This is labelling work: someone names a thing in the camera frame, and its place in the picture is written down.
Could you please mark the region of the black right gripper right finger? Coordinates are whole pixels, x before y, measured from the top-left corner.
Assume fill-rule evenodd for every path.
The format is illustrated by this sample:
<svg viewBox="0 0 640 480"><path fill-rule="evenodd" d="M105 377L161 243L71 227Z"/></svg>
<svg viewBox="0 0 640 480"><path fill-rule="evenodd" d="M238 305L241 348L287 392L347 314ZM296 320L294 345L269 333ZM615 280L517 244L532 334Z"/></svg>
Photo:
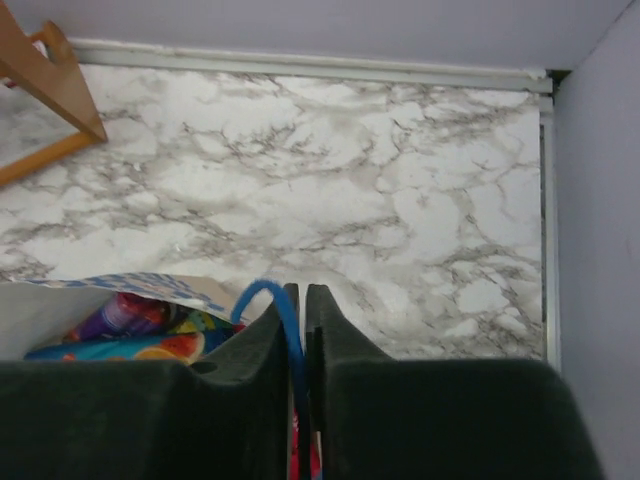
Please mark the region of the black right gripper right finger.
<svg viewBox="0 0 640 480"><path fill-rule="evenodd" d="M306 294L314 423L327 479L600 479L566 384L529 359L397 360Z"/></svg>

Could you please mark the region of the purple snack bag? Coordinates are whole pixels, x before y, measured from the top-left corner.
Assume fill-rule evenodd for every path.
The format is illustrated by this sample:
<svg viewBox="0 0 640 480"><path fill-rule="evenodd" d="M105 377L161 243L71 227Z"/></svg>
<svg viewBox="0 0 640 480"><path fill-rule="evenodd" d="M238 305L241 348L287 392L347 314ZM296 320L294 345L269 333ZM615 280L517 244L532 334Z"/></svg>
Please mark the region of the purple snack bag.
<svg viewBox="0 0 640 480"><path fill-rule="evenodd" d="M64 342L149 335L166 330L175 308L168 302L132 293L117 293L70 330Z"/></svg>

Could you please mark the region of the orange wooden rack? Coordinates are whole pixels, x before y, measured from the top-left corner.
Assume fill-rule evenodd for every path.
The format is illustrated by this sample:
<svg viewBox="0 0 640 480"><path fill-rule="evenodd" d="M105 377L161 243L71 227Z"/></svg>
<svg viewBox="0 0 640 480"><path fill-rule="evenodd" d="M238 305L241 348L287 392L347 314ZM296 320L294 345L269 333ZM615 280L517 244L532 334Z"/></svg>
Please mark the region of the orange wooden rack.
<svg viewBox="0 0 640 480"><path fill-rule="evenodd" d="M71 43L54 22L48 20L39 31L28 35L8 6L1 4L1 76L77 129L76 133L3 166L3 186L64 156L108 141Z"/></svg>

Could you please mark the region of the blue gummy snack bag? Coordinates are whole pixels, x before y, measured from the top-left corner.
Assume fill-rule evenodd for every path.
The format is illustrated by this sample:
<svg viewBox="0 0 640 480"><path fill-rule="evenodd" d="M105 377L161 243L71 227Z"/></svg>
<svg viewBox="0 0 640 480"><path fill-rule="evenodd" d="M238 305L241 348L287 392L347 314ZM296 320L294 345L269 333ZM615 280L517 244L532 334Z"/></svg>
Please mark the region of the blue gummy snack bag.
<svg viewBox="0 0 640 480"><path fill-rule="evenodd" d="M27 353L35 361L177 360L193 364L235 335L234 330L125 337L114 340L64 343Z"/></svg>

